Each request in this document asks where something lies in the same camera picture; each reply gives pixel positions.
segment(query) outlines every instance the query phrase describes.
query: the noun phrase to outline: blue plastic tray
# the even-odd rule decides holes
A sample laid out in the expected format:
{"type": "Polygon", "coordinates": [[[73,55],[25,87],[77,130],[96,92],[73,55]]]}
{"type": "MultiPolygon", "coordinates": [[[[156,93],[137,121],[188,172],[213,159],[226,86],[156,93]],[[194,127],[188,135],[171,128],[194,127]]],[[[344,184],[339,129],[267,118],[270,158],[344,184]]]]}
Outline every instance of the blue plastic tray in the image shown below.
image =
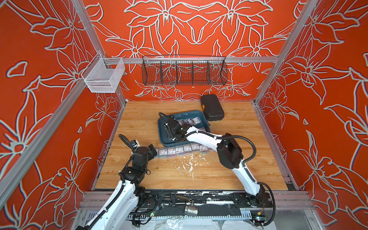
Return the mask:
{"type": "MultiPolygon", "coordinates": [[[[203,114],[202,111],[199,110],[193,110],[193,111],[189,111],[189,112],[183,112],[183,113],[176,113],[173,114],[174,118],[176,120],[183,120],[183,119],[192,119],[195,117],[199,117],[201,120],[201,123],[195,125],[196,128],[202,128],[204,127],[206,129],[206,132],[211,132],[210,128],[209,128],[209,123],[205,117],[205,115],[203,114]]],[[[174,147],[177,145],[185,145],[185,144],[189,144],[192,143],[191,141],[182,141],[182,142],[175,142],[171,139],[169,139],[167,137],[167,133],[166,133],[166,129],[164,126],[163,121],[159,118],[157,121],[157,126],[159,128],[159,138],[160,138],[160,142],[163,144],[163,146],[165,147],[174,147]]]]}

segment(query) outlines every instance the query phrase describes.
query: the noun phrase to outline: black tool case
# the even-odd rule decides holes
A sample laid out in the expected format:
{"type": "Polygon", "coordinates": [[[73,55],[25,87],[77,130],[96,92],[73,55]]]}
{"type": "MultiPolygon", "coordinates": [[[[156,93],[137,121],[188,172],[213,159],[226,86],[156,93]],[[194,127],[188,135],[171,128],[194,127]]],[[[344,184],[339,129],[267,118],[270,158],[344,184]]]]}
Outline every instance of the black tool case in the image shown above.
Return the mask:
{"type": "Polygon", "coordinates": [[[201,97],[201,105],[208,121],[219,121],[224,118],[224,110],[215,94],[203,95],[201,97]]]}

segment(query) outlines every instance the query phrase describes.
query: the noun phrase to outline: basket divider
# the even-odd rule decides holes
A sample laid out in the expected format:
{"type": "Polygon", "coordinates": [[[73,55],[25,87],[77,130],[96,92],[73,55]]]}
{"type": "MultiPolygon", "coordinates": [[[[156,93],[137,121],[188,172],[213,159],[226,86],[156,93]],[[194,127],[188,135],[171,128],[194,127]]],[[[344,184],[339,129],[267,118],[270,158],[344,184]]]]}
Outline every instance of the basket divider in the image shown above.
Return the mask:
{"type": "Polygon", "coordinates": [[[163,84],[162,61],[160,61],[160,78],[161,78],[161,84],[163,84]]]}
{"type": "Polygon", "coordinates": [[[176,70],[176,84],[179,83],[179,77],[178,77],[178,62],[175,61],[175,70],[176,70]]]}
{"type": "Polygon", "coordinates": [[[222,69],[224,68],[224,63],[225,63],[225,59],[224,59],[224,60],[222,60],[222,65],[221,65],[221,70],[220,70],[220,72],[219,72],[219,77],[221,77],[221,76],[222,76],[222,69]]]}
{"type": "Polygon", "coordinates": [[[209,61],[207,61],[207,81],[208,81],[208,84],[211,84],[209,61]]]}
{"type": "Polygon", "coordinates": [[[146,68],[146,63],[143,60],[143,66],[144,66],[144,72],[145,72],[145,76],[144,76],[144,80],[143,80],[143,84],[147,85],[147,81],[148,81],[148,73],[147,73],[147,68],[146,68]]]}
{"type": "Polygon", "coordinates": [[[192,61],[192,84],[194,84],[194,66],[192,61]]]}

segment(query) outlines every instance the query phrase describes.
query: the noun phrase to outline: white wire basket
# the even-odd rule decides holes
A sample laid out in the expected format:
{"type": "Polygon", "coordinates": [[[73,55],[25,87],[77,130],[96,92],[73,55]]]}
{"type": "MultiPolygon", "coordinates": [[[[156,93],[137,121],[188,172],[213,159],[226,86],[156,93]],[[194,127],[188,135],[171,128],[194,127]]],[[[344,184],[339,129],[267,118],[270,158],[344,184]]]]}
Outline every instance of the white wire basket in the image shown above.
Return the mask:
{"type": "Polygon", "coordinates": [[[98,53],[82,73],[82,78],[92,93],[114,93],[124,71],[122,58],[115,68],[111,68],[98,53]]]}

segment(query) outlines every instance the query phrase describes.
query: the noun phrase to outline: black wire basket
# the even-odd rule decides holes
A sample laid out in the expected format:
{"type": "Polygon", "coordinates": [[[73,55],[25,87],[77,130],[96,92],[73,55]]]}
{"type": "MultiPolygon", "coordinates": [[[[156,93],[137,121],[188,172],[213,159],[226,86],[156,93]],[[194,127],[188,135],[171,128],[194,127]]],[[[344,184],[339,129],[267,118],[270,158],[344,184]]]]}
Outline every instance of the black wire basket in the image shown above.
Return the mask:
{"type": "Polygon", "coordinates": [[[144,85],[225,85],[225,57],[193,55],[143,56],[144,85]]]}

